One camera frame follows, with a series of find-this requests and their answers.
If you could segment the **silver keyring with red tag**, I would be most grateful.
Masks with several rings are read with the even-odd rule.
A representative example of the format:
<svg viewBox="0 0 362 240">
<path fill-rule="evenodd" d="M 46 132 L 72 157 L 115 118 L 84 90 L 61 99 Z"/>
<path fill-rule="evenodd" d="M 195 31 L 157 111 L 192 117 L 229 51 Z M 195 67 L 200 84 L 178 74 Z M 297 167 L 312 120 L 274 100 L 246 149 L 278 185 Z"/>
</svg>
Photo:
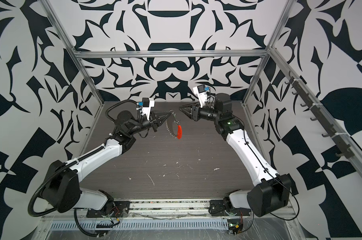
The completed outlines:
<svg viewBox="0 0 362 240">
<path fill-rule="evenodd" d="M 180 121 L 177 119 L 177 114 L 172 112 L 168 117 L 167 121 L 167 130 L 170 135 L 178 140 L 182 138 L 182 126 Z"/>
</svg>

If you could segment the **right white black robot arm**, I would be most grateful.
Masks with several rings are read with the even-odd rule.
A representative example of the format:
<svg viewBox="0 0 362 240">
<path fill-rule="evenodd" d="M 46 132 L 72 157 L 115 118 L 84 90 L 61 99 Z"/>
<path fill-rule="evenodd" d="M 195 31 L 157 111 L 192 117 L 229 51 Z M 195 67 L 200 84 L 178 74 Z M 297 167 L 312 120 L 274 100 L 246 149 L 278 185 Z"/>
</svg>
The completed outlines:
<svg viewBox="0 0 362 240">
<path fill-rule="evenodd" d="M 207 97 L 203 96 L 198 103 L 183 105 L 179 110 L 196 122 L 213 122 L 218 134 L 237 153 L 254 185 L 249 192 L 231 192 L 228 195 L 230 208 L 250 209 L 262 217 L 286 207 L 292 195 L 290 178 L 279 174 L 252 143 L 243 121 L 233 114 L 230 96 L 217 94 L 213 105 L 208 106 L 206 102 Z"/>
</svg>

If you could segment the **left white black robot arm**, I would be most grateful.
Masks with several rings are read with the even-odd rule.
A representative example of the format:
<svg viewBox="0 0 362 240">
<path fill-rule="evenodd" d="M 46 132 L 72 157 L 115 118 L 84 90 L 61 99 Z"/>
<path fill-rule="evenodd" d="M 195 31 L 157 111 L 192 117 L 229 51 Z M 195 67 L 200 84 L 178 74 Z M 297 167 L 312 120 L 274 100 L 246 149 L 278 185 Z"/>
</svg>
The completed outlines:
<svg viewBox="0 0 362 240">
<path fill-rule="evenodd" d="M 136 142 L 135 134 L 168 123 L 173 111 L 153 111 L 148 116 L 135 118 L 131 112 L 122 111 L 110 118 L 115 127 L 99 147 L 67 162 L 55 161 L 48 169 L 43 183 L 38 187 L 29 205 L 28 213 L 40 217 L 57 211 L 90 209 L 105 216 L 114 208 L 114 199 L 105 191 L 92 191 L 80 187 L 91 172 L 103 164 L 126 153 Z"/>
</svg>

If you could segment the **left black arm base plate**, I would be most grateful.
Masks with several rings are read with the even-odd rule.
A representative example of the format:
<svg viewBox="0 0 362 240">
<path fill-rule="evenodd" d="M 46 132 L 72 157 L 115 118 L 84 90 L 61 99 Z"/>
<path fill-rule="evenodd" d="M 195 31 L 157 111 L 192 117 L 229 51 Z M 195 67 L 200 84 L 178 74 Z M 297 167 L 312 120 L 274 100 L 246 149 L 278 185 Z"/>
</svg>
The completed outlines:
<svg viewBox="0 0 362 240">
<path fill-rule="evenodd" d="M 130 201 L 114 201 L 107 202 L 101 210 L 89 209 L 86 217 L 87 218 L 119 218 L 124 217 L 129 213 Z"/>
</svg>

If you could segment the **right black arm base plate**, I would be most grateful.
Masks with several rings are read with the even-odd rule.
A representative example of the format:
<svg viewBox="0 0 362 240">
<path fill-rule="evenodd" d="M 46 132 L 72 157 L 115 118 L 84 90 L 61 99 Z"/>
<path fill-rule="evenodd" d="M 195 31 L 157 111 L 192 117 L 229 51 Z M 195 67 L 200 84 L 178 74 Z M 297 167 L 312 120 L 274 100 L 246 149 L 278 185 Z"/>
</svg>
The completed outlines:
<svg viewBox="0 0 362 240">
<path fill-rule="evenodd" d="M 227 198 L 222 200 L 210 200 L 208 212 L 213 217 L 239 217 L 250 216 L 251 210 L 234 208 Z"/>
</svg>

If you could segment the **black wall hook rail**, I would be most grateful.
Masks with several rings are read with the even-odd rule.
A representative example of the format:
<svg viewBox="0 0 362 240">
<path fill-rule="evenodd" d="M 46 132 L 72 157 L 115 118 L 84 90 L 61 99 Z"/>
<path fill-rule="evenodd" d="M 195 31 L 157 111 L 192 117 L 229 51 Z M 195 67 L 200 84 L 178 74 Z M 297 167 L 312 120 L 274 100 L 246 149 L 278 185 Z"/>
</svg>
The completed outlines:
<svg viewBox="0 0 362 240">
<path fill-rule="evenodd" d="M 345 157 L 347 159 L 354 157 L 355 153 L 348 140 L 348 134 L 344 130 L 341 130 L 334 118 L 330 115 L 324 105 L 313 95 L 302 79 L 295 78 L 291 71 L 288 72 L 288 76 L 289 80 L 286 84 L 293 87 L 293 95 L 299 96 L 302 99 L 303 103 L 300 106 L 308 109 L 314 116 L 310 120 L 313 122 L 318 121 L 325 130 L 322 137 L 331 138 L 340 150 L 340 153 L 336 154 L 336 156 Z"/>
</svg>

